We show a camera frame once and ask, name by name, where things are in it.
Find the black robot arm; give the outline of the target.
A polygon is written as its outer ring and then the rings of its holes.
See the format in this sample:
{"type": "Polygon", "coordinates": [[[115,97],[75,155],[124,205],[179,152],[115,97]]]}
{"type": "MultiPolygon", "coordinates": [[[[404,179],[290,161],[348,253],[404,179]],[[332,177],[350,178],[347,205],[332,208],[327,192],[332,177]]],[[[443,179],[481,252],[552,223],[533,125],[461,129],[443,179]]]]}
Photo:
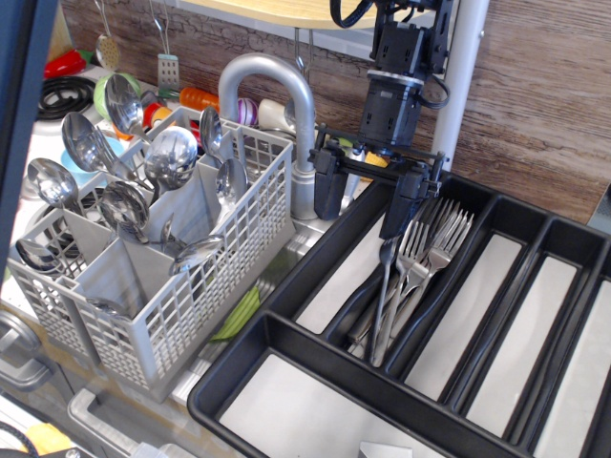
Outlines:
{"type": "Polygon", "coordinates": [[[335,131],[322,127],[309,162],[315,169],[314,210],[321,219],[338,216],[348,175],[368,177],[393,187],[381,239],[402,235],[417,206],[436,197],[445,161],[442,152],[423,153],[412,148],[422,108],[445,107],[446,99],[432,101],[423,95],[429,80],[438,80],[449,55],[448,33],[453,4],[450,1],[361,1],[348,16],[342,4],[329,4],[333,22],[347,29],[369,10],[377,9],[368,72],[369,90],[353,145],[391,159],[376,168],[343,154],[332,141],[335,131]]]}

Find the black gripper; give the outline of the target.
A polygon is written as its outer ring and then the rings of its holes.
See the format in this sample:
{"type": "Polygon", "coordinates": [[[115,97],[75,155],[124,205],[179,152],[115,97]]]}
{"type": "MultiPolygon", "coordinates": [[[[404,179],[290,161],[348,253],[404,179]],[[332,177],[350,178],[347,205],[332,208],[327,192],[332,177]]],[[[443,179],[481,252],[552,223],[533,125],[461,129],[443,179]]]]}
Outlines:
{"type": "Polygon", "coordinates": [[[338,142],[340,138],[348,140],[359,154],[370,150],[356,135],[332,129],[325,123],[318,126],[308,158],[315,168],[314,210],[317,216],[323,220],[337,218],[348,176],[366,177],[394,187],[380,237],[384,240],[399,237],[407,229],[420,202],[430,195],[438,195],[445,155],[411,147],[390,147],[390,164],[379,168],[347,156],[338,142]]]}

